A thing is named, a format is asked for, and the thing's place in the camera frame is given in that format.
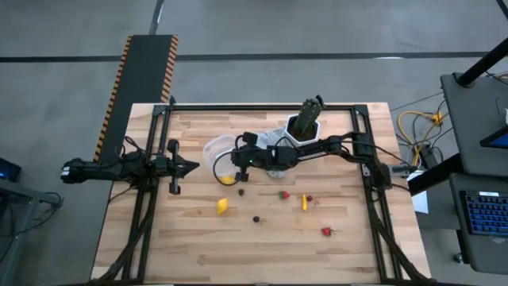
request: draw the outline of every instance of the yellow lemon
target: yellow lemon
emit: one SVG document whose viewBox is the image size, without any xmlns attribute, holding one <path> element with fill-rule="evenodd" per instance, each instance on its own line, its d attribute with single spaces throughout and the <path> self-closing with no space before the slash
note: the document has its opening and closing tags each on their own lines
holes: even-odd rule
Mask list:
<svg viewBox="0 0 508 286">
<path fill-rule="evenodd" d="M 217 213 L 222 214 L 223 212 L 228 210 L 228 200 L 227 199 L 219 199 L 217 202 Z"/>
<path fill-rule="evenodd" d="M 219 178 L 224 184 L 232 184 L 235 182 L 235 178 L 233 176 L 223 176 Z"/>
</svg>

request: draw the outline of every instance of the blue keyboard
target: blue keyboard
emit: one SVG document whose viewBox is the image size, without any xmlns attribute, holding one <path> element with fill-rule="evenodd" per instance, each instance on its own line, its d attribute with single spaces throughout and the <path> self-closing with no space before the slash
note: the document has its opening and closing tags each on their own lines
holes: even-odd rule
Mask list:
<svg viewBox="0 0 508 286">
<path fill-rule="evenodd" d="M 508 195 L 467 191 L 462 199 L 464 210 L 469 215 L 469 227 L 472 234 L 508 236 Z"/>
</svg>

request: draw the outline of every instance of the wooden tabletop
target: wooden tabletop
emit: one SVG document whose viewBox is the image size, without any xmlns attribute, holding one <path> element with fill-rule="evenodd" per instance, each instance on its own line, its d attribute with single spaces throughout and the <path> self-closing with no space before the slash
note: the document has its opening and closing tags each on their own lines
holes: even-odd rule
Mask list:
<svg viewBox="0 0 508 286">
<path fill-rule="evenodd" d="M 375 143 L 398 153 L 388 105 L 366 104 Z M 133 105 L 125 135 L 139 146 L 146 145 L 152 107 Z M 287 115 L 294 113 L 171 112 L 168 139 L 179 140 L 180 155 L 201 163 L 201 167 L 179 181 L 181 195 L 169 194 L 169 178 L 160 184 L 145 283 L 378 282 L 358 164 L 340 157 L 322 157 L 299 164 L 282 179 L 272 179 L 265 171 L 250 168 L 247 183 L 225 187 L 214 179 L 202 159 L 203 146 L 211 139 L 222 134 L 282 128 Z M 349 112 L 323 111 L 318 121 L 320 137 L 352 131 Z M 399 163 L 381 152 L 379 159 Z M 403 179 L 394 181 L 406 185 Z M 115 183 L 111 195 L 127 187 L 127 183 Z M 244 196 L 238 195 L 240 187 L 245 189 Z M 288 191 L 291 197 L 280 200 L 279 191 Z M 306 212 L 301 209 L 302 194 L 312 195 L 315 200 Z M 109 205 L 93 278 L 102 275 L 125 246 L 135 198 L 136 191 L 129 191 Z M 229 209 L 219 215 L 216 203 L 222 198 L 228 199 Z M 387 192 L 387 200 L 397 243 L 418 270 L 429 276 L 410 194 L 394 187 Z M 260 216 L 262 222 L 254 223 L 254 216 Z M 324 226 L 335 230 L 331 237 L 321 235 Z M 388 250 L 383 246 L 390 269 Z"/>
</svg>

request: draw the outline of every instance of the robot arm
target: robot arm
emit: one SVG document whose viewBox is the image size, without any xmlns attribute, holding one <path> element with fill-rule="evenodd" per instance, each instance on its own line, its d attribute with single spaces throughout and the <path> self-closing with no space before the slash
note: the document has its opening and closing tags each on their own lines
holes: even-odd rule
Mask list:
<svg viewBox="0 0 508 286">
<path fill-rule="evenodd" d="M 167 149 L 172 158 L 155 155 L 155 159 L 149 160 L 150 154 L 138 149 L 123 155 L 112 164 L 72 159 L 62 167 L 60 179 L 66 184 L 82 183 L 86 180 L 127 180 L 131 186 L 138 186 L 153 178 L 171 176 L 170 193 L 178 195 L 180 190 L 177 179 L 199 167 L 199 163 L 184 160 L 178 155 L 178 147 L 177 140 L 168 142 Z"/>
<path fill-rule="evenodd" d="M 240 168 L 236 180 L 248 180 L 248 167 L 262 168 L 268 171 L 285 171 L 298 163 L 328 155 L 343 157 L 346 161 L 364 164 L 373 176 L 375 187 L 391 188 L 389 168 L 380 163 L 373 151 L 373 145 L 362 141 L 362 133 L 347 133 L 342 136 L 330 136 L 324 140 L 300 147 L 269 145 L 266 149 L 256 146 L 257 135 L 244 133 L 243 141 L 247 143 L 231 152 L 231 161 Z M 342 142 L 351 138 L 357 155 L 343 148 Z"/>
</svg>

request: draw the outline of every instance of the gray floor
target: gray floor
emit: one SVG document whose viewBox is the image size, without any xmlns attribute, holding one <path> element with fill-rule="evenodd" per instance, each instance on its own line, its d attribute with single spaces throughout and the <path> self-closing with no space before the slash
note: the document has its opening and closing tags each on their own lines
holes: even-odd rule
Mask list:
<svg viewBox="0 0 508 286">
<path fill-rule="evenodd" d="M 148 32 L 155 4 L 0 0 L 0 56 L 120 54 L 128 35 Z M 472 52 L 493 48 L 507 27 L 494 0 L 167 0 L 158 33 L 178 33 L 179 54 Z M 476 60 L 177 63 L 171 93 L 178 102 L 298 102 L 320 94 L 328 102 L 393 108 L 439 92 L 441 74 L 464 71 Z M 24 185 L 65 198 L 55 218 L 30 234 L 20 284 L 75 283 L 90 274 L 110 184 L 68 186 L 59 174 L 66 160 L 92 157 L 116 69 L 117 63 L 0 64 L 0 157 L 23 167 Z M 507 61 L 492 69 L 506 70 Z M 433 112 L 441 101 L 396 110 L 392 118 L 404 110 Z M 424 124 L 417 124 L 419 137 Z M 449 126 L 446 121 L 444 129 Z M 445 157 L 457 151 L 452 132 L 437 145 Z M 421 232 L 434 278 L 508 284 L 508 276 L 452 262 L 458 251 L 452 231 Z"/>
</svg>

